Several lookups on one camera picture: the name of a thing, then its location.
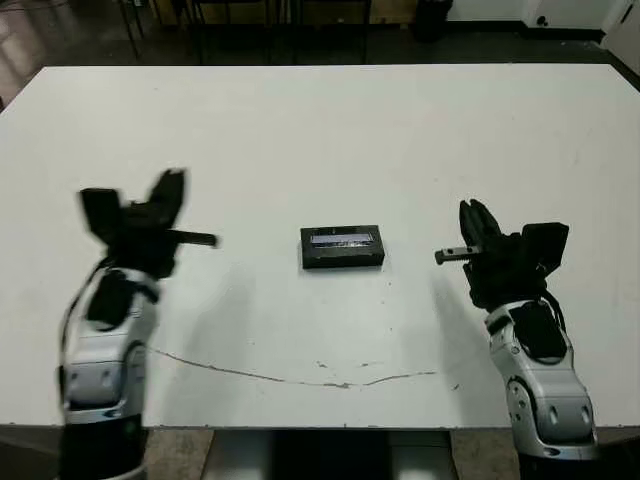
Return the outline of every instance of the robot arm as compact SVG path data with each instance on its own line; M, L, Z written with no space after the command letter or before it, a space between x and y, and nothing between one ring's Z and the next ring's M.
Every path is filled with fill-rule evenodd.
M436 252L436 262L467 261L471 299L489 312L490 352L504 380L521 477L592 478L598 468L593 408L545 281L560 266L569 228L532 224L504 235L475 200L461 202L460 227L467 246Z
M144 203L121 207L115 190L81 192L89 229L107 254L62 328L60 480L145 478L145 347L158 281L171 275L180 243L217 243L214 235L171 230L183 191L184 172L167 171Z

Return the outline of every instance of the floor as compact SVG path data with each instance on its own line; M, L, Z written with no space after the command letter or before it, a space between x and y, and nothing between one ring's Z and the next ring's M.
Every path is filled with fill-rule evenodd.
M136 58L112 0L33 0L0 2L0 97L5 104L49 65L196 65L198 55L186 31L158 26L147 7L139 9L145 39ZM206 65L287 65L293 62L293 38L275 29L267 51L264 32L255 27L208 28L202 32ZM302 64L351 64L361 61L361 37L353 27L307 28L299 38ZM511 31L454 29L435 43L419 43L411 31L376 26L370 31L368 63L560 62L611 63L640 91L640 79L593 41L534 39ZM637 430L601 432L605 442L636 436ZM212 433L153 432L147 451L150 480L198 479ZM517 459L509 431L456 432L452 435L462 480L515 479ZM55 445L34 450L28 442L3 442L0 464L14 479L51 478ZM627 443L621 455L640 450Z
M48 65L198 64L193 39L186 31L162 28L148 7L138 10L145 38L139 39L132 22L140 51L140 57L136 58L115 0L0 1L0 97L5 104L11 102ZM271 48L266 49L267 37L260 28L207 28L200 36L205 53L203 63L291 64L294 43L291 33L286 28L273 29L268 37ZM361 62L360 30L353 26L309 27L295 43L299 45L298 62L302 64ZM369 34L367 62L612 63L640 89L640 79L595 42L526 38L513 31L455 28L438 42L420 43L408 28L374 26Z

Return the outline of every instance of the black rectangular object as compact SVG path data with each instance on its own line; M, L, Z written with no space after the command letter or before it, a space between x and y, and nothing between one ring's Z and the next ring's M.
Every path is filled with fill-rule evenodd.
M384 248L377 225L301 228L302 268L382 265Z

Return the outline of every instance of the white table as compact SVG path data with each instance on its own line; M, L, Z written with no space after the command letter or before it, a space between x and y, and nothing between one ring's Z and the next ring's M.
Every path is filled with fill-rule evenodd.
M0 159L0 424L61 422L60 319L101 256L75 192L171 166L178 226L224 242L165 281L147 425L507 426L485 314L433 260L471 196L570 225L576 369L599 425L640 423L640 94L609 66L48 68ZM380 225L382 270L302 271L298 229L345 224Z

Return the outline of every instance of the black trash can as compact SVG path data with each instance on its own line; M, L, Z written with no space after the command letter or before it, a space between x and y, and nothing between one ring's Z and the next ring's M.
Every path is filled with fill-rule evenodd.
M447 25L447 14L453 0L418 0L413 35L420 42L435 42L442 38Z

